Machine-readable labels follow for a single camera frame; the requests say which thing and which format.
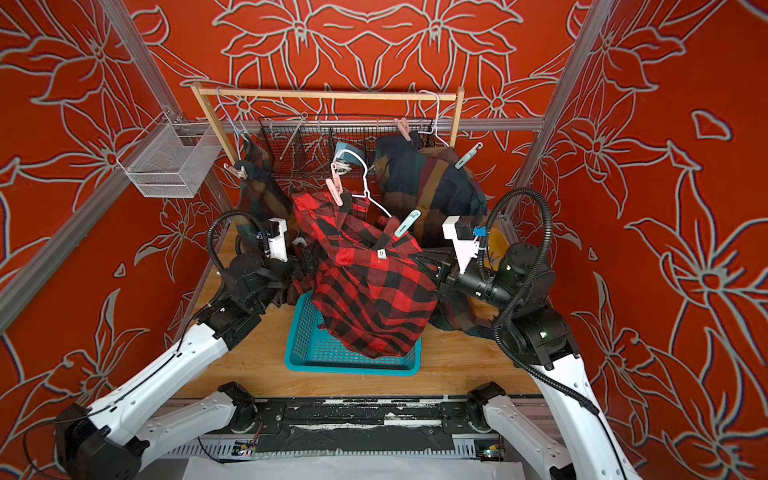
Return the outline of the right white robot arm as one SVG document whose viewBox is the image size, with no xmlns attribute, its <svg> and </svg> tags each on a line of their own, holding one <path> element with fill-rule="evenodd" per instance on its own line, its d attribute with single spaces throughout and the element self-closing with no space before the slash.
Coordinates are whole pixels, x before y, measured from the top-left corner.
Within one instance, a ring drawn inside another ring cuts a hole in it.
<svg viewBox="0 0 768 480">
<path fill-rule="evenodd" d="M 541 240 L 510 245 L 490 271 L 485 266 L 490 229 L 501 209 L 521 196 L 538 207 Z M 545 433 L 493 382 L 470 392 L 473 419 L 498 433 L 538 479 L 638 478 L 597 403 L 570 326 L 548 300 L 555 273 L 549 264 L 554 223 L 547 199 L 532 188 L 515 188 L 499 200 L 484 226 L 450 216 L 442 230 L 455 259 L 439 266 L 439 294 L 463 293 L 497 308 L 492 338 L 534 380 L 561 438 Z"/>
</svg>

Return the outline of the mint green clothespin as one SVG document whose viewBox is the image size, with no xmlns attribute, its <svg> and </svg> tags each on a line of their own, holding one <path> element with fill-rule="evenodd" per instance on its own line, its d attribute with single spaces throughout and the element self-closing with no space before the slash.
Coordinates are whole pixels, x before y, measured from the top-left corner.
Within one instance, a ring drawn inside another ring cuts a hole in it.
<svg viewBox="0 0 768 480">
<path fill-rule="evenodd" d="M 403 237 L 420 217 L 421 211 L 419 209 L 412 210 L 395 230 L 395 236 L 397 238 Z"/>
</svg>

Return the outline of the white wire hanger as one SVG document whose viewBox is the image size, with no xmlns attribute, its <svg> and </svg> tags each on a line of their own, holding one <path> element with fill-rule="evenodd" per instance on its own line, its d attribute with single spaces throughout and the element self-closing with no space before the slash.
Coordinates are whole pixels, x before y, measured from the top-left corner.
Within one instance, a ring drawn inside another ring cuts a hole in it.
<svg viewBox="0 0 768 480">
<path fill-rule="evenodd" d="M 368 182 L 369 166 L 368 166 L 367 160 L 366 160 L 366 164 L 360 167 L 355 165 L 348 165 L 343 162 L 336 162 L 334 160 L 334 155 L 333 155 L 333 159 L 331 163 L 332 162 L 335 162 L 337 164 L 337 171 L 340 177 L 346 178 L 347 176 L 349 176 L 350 178 L 352 177 L 355 178 L 355 182 L 357 183 L 357 185 L 352 188 L 351 195 L 353 197 L 367 200 L 371 206 L 375 207 L 381 214 L 383 214 L 387 218 L 393 217 L 393 215 L 373 196 L 373 193 L 370 189 L 369 182 Z"/>
</svg>

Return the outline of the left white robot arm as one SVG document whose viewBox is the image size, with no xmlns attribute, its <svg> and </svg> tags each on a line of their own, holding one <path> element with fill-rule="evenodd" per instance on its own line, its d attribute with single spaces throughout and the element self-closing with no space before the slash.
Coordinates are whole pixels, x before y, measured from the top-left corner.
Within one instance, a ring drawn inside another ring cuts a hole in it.
<svg viewBox="0 0 768 480">
<path fill-rule="evenodd" d="M 249 430 L 259 418 L 253 396 L 229 382 L 208 397 L 169 414 L 158 410 L 189 381 L 239 345 L 290 283 L 287 222 L 242 218 L 255 228 L 256 247 L 229 265 L 206 248 L 220 288 L 179 339 L 139 373 L 88 406 L 73 404 L 55 419 L 58 464 L 72 479 L 133 479 L 158 458 L 208 432 Z"/>
</svg>

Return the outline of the pink clothespin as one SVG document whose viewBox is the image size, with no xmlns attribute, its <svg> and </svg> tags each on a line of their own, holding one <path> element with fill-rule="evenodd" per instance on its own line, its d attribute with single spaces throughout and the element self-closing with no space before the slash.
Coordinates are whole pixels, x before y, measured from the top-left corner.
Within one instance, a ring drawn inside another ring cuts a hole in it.
<svg viewBox="0 0 768 480">
<path fill-rule="evenodd" d="M 325 180 L 325 183 L 334 203 L 341 207 L 344 204 L 342 199 L 343 187 L 335 162 L 332 162 L 330 165 L 330 177 Z"/>
</svg>

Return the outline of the red black plaid shirt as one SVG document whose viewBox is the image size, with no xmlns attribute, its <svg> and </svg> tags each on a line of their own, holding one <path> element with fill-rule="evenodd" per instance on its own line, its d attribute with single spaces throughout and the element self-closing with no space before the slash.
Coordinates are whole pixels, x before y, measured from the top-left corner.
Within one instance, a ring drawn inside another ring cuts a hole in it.
<svg viewBox="0 0 768 480">
<path fill-rule="evenodd" d="M 306 266 L 293 287 L 309 293 L 324 328 L 350 351 L 369 358 L 411 352 L 438 302 L 436 284 L 417 257 L 422 249 L 399 221 L 369 222 L 371 203 L 348 193 L 294 196 L 294 214 L 306 241 Z"/>
</svg>

